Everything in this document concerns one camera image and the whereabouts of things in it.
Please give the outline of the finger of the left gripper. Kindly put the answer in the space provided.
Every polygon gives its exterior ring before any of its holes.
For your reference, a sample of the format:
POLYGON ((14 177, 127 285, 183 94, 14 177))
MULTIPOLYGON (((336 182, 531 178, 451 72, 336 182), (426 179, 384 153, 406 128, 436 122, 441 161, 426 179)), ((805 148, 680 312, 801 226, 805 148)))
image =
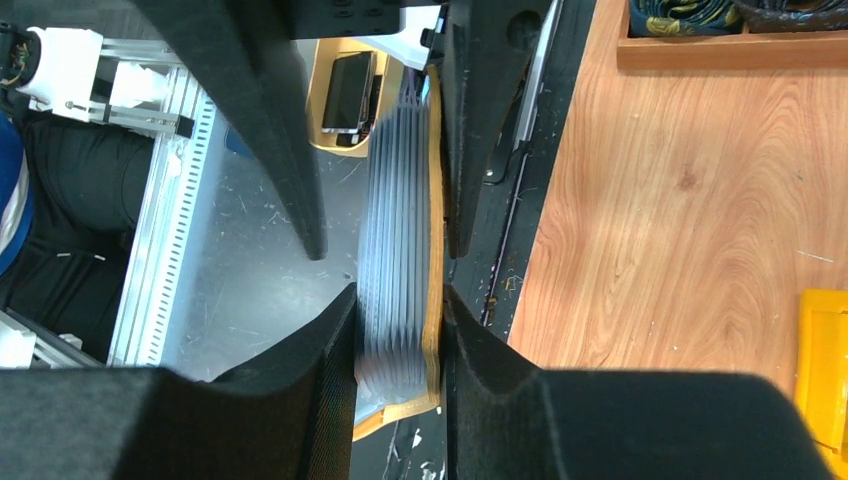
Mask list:
POLYGON ((327 249, 286 1, 137 1, 267 173, 307 257, 327 249))
POLYGON ((442 100, 449 171, 448 251, 468 253, 489 158, 551 3, 450 1, 442 100))

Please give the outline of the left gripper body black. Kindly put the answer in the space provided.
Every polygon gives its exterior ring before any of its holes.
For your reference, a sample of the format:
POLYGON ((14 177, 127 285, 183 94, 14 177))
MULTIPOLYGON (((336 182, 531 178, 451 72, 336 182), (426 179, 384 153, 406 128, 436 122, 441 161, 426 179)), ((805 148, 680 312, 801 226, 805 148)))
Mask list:
POLYGON ((391 35, 403 26, 402 1, 288 0, 278 6, 293 39, 391 35))

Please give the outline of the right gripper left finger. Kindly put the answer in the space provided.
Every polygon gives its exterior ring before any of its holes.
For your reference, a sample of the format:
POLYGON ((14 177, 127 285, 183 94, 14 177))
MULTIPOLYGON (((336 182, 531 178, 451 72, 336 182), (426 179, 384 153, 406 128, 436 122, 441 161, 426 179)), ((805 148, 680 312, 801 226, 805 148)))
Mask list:
POLYGON ((356 291, 210 382, 165 368, 5 370, 5 479, 344 479, 356 291))

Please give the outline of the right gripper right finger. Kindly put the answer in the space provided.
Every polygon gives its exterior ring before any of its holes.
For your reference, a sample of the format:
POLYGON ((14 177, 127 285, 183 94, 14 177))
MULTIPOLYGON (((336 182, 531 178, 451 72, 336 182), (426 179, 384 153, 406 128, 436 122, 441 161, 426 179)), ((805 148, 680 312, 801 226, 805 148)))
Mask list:
POLYGON ((827 479, 791 402, 739 373, 546 370, 444 290, 450 479, 827 479))

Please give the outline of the yellow leather card holder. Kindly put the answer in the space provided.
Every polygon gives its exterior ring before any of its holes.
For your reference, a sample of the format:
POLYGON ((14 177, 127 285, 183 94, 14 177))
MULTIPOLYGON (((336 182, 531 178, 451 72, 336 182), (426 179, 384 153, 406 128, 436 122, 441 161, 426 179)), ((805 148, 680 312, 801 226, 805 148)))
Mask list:
POLYGON ((353 438, 440 405, 445 199, 436 67, 371 132, 356 285, 353 438))

